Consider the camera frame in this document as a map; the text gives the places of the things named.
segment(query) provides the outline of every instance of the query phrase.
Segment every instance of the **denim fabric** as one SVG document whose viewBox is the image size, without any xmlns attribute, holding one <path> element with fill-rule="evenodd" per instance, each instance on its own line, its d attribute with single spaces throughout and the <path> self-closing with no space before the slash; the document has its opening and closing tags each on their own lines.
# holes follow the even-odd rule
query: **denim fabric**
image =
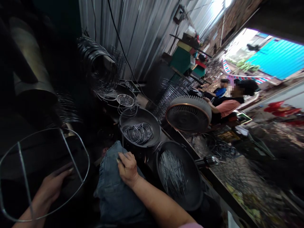
<svg viewBox="0 0 304 228">
<path fill-rule="evenodd" d="M 99 169 L 99 182 L 94 196 L 100 198 L 101 223 L 111 225 L 128 225 L 150 223 L 150 215 L 135 193 L 122 181 L 117 166 L 118 152 L 127 153 L 120 141 L 107 151 Z M 143 174 L 137 167 L 139 175 Z"/>
</svg>

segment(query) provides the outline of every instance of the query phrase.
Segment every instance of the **pink shirt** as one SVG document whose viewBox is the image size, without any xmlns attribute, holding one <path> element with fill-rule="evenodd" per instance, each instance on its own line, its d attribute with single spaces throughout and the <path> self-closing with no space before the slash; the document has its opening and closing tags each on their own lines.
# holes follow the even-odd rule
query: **pink shirt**
<svg viewBox="0 0 304 228">
<path fill-rule="evenodd" d="M 234 110 L 236 110 L 241 104 L 236 100 L 226 100 L 223 101 L 220 105 L 216 106 L 216 108 L 221 113 L 221 117 L 226 117 Z"/>
</svg>

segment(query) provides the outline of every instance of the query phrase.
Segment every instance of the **corrugated metal wall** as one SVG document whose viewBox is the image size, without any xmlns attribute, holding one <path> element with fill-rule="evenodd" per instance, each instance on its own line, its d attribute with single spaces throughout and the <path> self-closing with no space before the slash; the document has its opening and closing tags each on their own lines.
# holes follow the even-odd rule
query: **corrugated metal wall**
<svg viewBox="0 0 304 228">
<path fill-rule="evenodd" d="M 186 7 L 197 31 L 216 17 L 218 4 L 212 0 L 110 0 L 116 27 L 137 80 L 145 80 L 148 71 L 159 60 L 163 52 L 172 45 L 177 24 L 173 21 L 179 4 Z M 111 45 L 121 47 L 113 26 L 107 0 L 79 0 L 81 25 L 94 38 L 94 13 L 96 16 L 96 41 L 108 49 Z M 190 22 L 180 24 L 178 37 L 182 37 Z M 132 79 L 129 67 L 123 73 L 124 79 Z"/>
<path fill-rule="evenodd" d="M 284 80 L 304 68 L 304 46 L 273 39 L 248 61 L 260 65 L 261 71 Z"/>
</svg>

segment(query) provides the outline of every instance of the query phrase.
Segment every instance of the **black cable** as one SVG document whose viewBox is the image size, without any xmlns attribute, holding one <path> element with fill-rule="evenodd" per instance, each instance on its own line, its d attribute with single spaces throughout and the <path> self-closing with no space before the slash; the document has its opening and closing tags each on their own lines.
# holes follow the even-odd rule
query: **black cable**
<svg viewBox="0 0 304 228">
<path fill-rule="evenodd" d="M 128 59 L 127 59 L 127 56 L 126 56 L 126 54 L 125 54 L 125 52 L 124 52 L 124 48 L 123 48 L 123 45 L 122 45 L 122 43 L 121 43 L 121 40 L 120 40 L 120 37 L 119 37 L 119 33 L 118 33 L 118 31 L 117 31 L 117 28 L 116 28 L 116 25 L 115 25 L 115 22 L 114 22 L 114 17 L 113 17 L 111 5 L 110 5 L 110 0 L 108 0 L 108 4 L 109 4 L 109 9 L 110 9 L 111 18 L 112 18 L 112 21 L 113 21 L 113 24 L 114 24 L 114 28 L 115 28 L 115 31 L 116 31 L 116 34 L 117 34 L 117 37 L 118 37 L 118 40 L 119 40 L 119 43 L 120 43 L 120 46 L 121 46 L 121 50 L 123 51 L 123 55 L 124 55 L 124 57 L 126 58 L 126 61 L 127 61 L 127 64 L 128 64 L 128 66 L 129 66 L 129 68 L 130 68 L 131 74 L 132 74 L 132 76 L 133 76 L 133 78 L 134 78 L 136 84 L 138 84 L 138 86 L 140 87 L 140 90 L 141 90 L 142 94 L 143 94 L 143 95 L 144 95 L 152 104 L 154 104 L 153 101 L 151 101 L 151 100 L 143 93 L 142 87 L 141 87 L 140 84 L 137 82 L 137 80 L 136 80 L 136 78 L 135 78 L 135 76 L 134 76 L 134 74 L 133 74 L 132 68 L 131 68 L 130 63 L 129 63 Z M 159 106 L 157 106 L 156 104 L 154 104 L 154 105 L 155 105 L 156 107 L 160 108 L 160 109 L 166 110 L 165 108 L 159 107 Z"/>
<path fill-rule="evenodd" d="M 180 24 L 177 26 L 177 30 L 176 30 L 175 36 L 177 36 L 177 32 L 178 32 L 179 27 L 180 27 Z M 168 54 L 170 54 L 171 49 L 172 49 L 172 47 L 173 47 L 175 41 L 176 41 L 176 38 L 174 37 L 174 41 L 173 41 L 173 43 L 172 43 L 172 45 L 171 45 L 171 47 L 170 47 L 170 49 L 169 49 L 169 53 L 168 53 Z"/>
<path fill-rule="evenodd" d="M 92 7 L 93 7 L 93 13 L 94 13 L 94 41 L 96 41 L 96 15 L 95 15 L 95 9 L 94 9 L 94 5 L 93 5 L 93 0 L 91 0 L 92 2 Z"/>
</svg>

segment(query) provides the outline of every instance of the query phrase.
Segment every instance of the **electric fan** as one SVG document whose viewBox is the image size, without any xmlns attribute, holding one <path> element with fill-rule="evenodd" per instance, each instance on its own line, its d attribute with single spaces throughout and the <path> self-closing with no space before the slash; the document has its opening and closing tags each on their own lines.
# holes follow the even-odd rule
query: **electric fan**
<svg viewBox="0 0 304 228">
<path fill-rule="evenodd" d="M 198 96 L 175 98 L 166 111 L 166 120 L 175 129 L 187 133 L 201 133 L 211 122 L 211 107 Z"/>
</svg>

